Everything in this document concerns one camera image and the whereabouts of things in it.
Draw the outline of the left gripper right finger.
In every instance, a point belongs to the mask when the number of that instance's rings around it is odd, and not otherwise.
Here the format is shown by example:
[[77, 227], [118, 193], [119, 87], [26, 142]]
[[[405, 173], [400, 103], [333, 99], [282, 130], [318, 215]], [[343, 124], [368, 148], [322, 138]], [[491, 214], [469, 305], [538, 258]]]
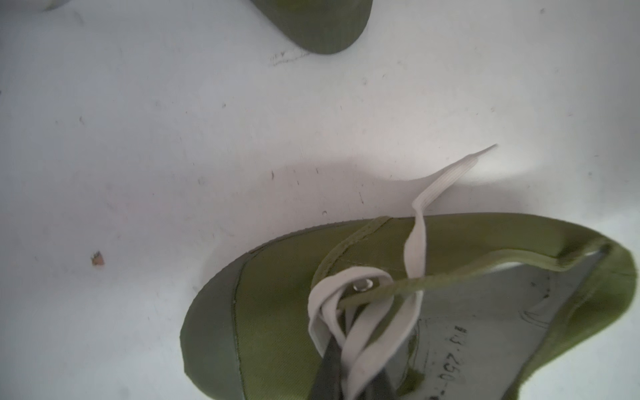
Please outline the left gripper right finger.
[[366, 386], [362, 400], [397, 400], [398, 396], [387, 372], [383, 369]]

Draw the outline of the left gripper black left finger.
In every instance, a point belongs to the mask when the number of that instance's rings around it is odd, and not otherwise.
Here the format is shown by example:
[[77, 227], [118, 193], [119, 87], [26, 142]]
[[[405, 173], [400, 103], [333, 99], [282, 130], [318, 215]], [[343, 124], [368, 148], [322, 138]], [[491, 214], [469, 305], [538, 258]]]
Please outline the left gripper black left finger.
[[341, 348], [331, 338], [320, 363], [308, 400], [342, 400]]

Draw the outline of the olive green sandal with laces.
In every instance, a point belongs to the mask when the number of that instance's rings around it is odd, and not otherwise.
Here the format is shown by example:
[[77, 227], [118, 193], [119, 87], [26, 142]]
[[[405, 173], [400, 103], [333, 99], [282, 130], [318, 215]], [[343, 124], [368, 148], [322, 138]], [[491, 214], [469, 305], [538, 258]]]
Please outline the olive green sandal with laces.
[[288, 39], [310, 53], [331, 55], [353, 45], [365, 30], [372, 0], [253, 0]]

